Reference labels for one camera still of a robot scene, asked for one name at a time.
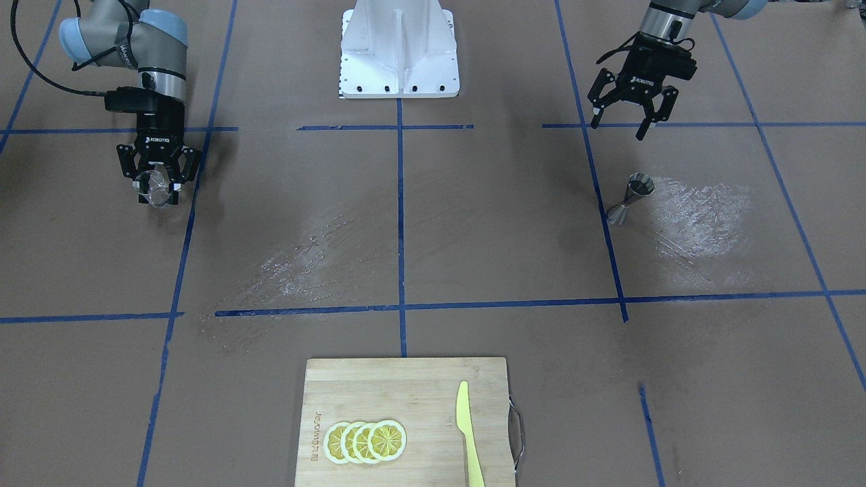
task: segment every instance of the robotiq logo text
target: robotiq logo text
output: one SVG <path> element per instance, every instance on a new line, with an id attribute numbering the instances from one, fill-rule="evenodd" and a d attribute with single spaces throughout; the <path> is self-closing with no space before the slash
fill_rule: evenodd
<path id="1" fill-rule="evenodd" d="M 641 78 L 638 78 L 637 76 L 632 76 L 632 77 L 631 77 L 631 82 L 633 82 L 633 83 L 641 83 L 642 85 L 647 85 L 647 86 L 651 86 L 651 87 L 654 87 L 654 86 L 656 85 L 653 81 L 650 81 L 650 80 L 643 80 L 643 79 L 641 79 Z"/>

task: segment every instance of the robotic arm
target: robotic arm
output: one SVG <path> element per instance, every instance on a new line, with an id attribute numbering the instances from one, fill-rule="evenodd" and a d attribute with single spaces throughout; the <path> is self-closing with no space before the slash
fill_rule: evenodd
<path id="1" fill-rule="evenodd" d="M 149 0 L 92 1 L 86 16 L 61 23 L 63 50 L 73 71 L 94 64 L 138 72 L 137 87 L 101 94 L 107 111 L 137 117 L 133 145 L 117 146 L 120 167 L 140 203 L 176 205 L 201 159 L 200 151 L 184 145 L 186 23 L 171 12 L 149 9 Z"/>
<path id="2" fill-rule="evenodd" d="M 637 130 L 637 139 L 643 140 L 651 126 L 670 118 L 680 93 L 672 86 L 663 86 L 665 77 L 688 81 L 697 71 L 697 62 L 690 52 L 695 41 L 686 37 L 695 15 L 709 12 L 747 19 L 760 12 L 766 3 L 767 0 L 651 0 L 640 30 L 596 62 L 601 64 L 617 53 L 628 53 L 619 74 L 602 68 L 590 89 L 588 98 L 595 113 L 592 128 L 598 128 L 605 108 L 617 101 L 628 101 L 643 107 L 643 123 Z M 689 49 L 681 46 L 684 42 L 690 42 Z M 614 84 L 614 88 L 602 95 L 609 84 Z M 653 100 L 659 94 L 662 102 L 656 110 Z"/>

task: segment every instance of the light blue joint cap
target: light blue joint cap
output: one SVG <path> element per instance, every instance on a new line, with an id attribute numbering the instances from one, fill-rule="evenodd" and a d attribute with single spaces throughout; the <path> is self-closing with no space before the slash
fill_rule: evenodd
<path id="1" fill-rule="evenodd" d="M 89 61 L 91 57 L 81 35 L 79 20 L 78 17 L 68 18 L 60 23 L 60 45 L 73 62 Z"/>
<path id="2" fill-rule="evenodd" d="M 148 23 L 169 36 L 179 40 L 184 46 L 190 47 L 186 37 L 186 22 L 168 10 L 147 9 L 141 12 L 139 20 Z"/>
<path id="3" fill-rule="evenodd" d="M 749 0 L 749 3 L 743 7 L 743 10 L 740 10 L 731 18 L 736 18 L 740 20 L 745 20 L 747 18 L 752 18 L 758 14 L 758 12 L 762 11 L 766 7 L 766 0 Z"/>

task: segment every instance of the black cable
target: black cable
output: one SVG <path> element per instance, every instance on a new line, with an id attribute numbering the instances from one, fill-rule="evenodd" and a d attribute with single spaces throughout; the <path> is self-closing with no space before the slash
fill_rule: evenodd
<path id="1" fill-rule="evenodd" d="M 616 48 L 616 49 L 613 49 L 612 51 L 608 51 L 608 52 L 604 53 L 603 56 L 598 58 L 598 61 L 596 61 L 596 64 L 601 64 L 602 62 L 607 61 L 608 59 L 612 58 L 614 55 L 619 54 L 621 52 L 631 52 L 631 51 L 640 51 L 640 50 L 648 50 L 648 49 L 638 47 L 638 46 L 628 46 L 625 48 Z"/>
<path id="2" fill-rule="evenodd" d="M 30 61 L 30 58 L 27 57 L 27 54 L 24 53 L 24 48 L 21 47 L 21 42 L 18 41 L 18 30 L 16 27 L 16 16 L 18 13 L 18 0 L 12 0 L 12 11 L 10 12 L 10 28 L 12 30 L 12 42 L 15 43 L 15 48 L 18 49 L 18 54 L 21 55 L 21 58 L 24 59 L 24 62 L 27 64 L 27 67 L 33 71 L 34 74 L 42 78 L 43 81 L 47 82 L 49 85 L 61 89 L 65 92 L 71 94 L 82 94 L 84 96 L 107 96 L 107 93 L 104 91 L 82 91 L 80 89 L 69 88 L 52 81 L 46 75 L 43 75 L 39 69 L 34 66 L 33 62 Z"/>
<path id="3" fill-rule="evenodd" d="M 78 0 L 74 0 L 74 2 L 75 2 L 75 12 L 78 14 L 78 17 L 81 17 L 81 7 L 79 7 L 79 5 L 78 5 Z M 130 10 L 132 12 L 135 12 L 136 18 L 141 18 L 141 14 L 135 9 L 135 7 L 133 7 L 131 4 L 125 2 L 124 0 L 118 0 L 118 3 L 120 3 L 120 6 L 123 7 L 123 10 L 126 12 L 126 20 L 129 22 L 129 28 L 126 30 L 126 44 L 129 45 L 129 47 L 131 49 L 132 48 L 133 19 L 132 19 L 132 15 L 130 13 Z M 94 62 L 97 62 L 98 60 L 102 59 L 103 57 L 112 54 L 112 52 L 114 52 L 116 50 L 117 50 L 117 46 L 113 46 L 109 49 L 106 49 L 106 50 L 100 52 L 98 55 L 91 57 L 90 59 L 84 61 L 81 64 L 79 64 L 77 62 L 73 62 L 72 63 L 72 70 L 73 71 L 79 71 L 81 69 L 84 69 L 87 66 L 90 66 L 91 64 L 93 64 Z"/>
<path id="4" fill-rule="evenodd" d="M 697 43 L 695 42 L 695 39 L 692 39 L 691 37 L 686 37 L 685 39 L 681 39 L 680 41 L 677 41 L 677 42 L 674 42 L 673 40 L 671 40 L 670 43 L 671 43 L 671 44 L 674 44 L 675 46 L 679 46 L 680 44 L 682 44 L 683 42 L 686 42 L 686 41 L 689 41 L 689 42 L 692 43 L 692 47 L 690 47 L 690 48 L 688 48 L 688 49 L 686 49 L 686 50 L 687 50 L 688 52 L 692 52 L 692 49 L 695 48 L 695 46 L 697 45 Z"/>
<path id="5" fill-rule="evenodd" d="M 618 48 L 604 53 L 601 57 L 598 58 L 598 61 L 596 61 L 596 64 L 601 64 L 602 62 L 607 61 L 608 59 L 610 59 L 615 54 L 625 52 L 625 51 L 631 51 L 633 46 L 628 46 L 628 44 L 629 44 L 629 42 L 634 41 L 638 34 L 640 34 L 640 33 L 635 32 L 635 35 L 633 35 L 632 37 L 629 37 L 625 42 L 620 44 Z"/>

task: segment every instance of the metal jigger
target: metal jigger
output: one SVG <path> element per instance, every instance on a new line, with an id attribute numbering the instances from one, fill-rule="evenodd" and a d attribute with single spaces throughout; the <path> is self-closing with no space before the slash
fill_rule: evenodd
<path id="1" fill-rule="evenodd" d="M 656 183 L 650 176 L 635 172 L 629 176 L 629 185 L 625 188 L 625 199 L 619 205 L 613 206 L 607 211 L 607 223 L 621 225 L 625 223 L 625 216 L 629 212 L 629 206 L 638 199 L 643 199 L 656 190 Z"/>

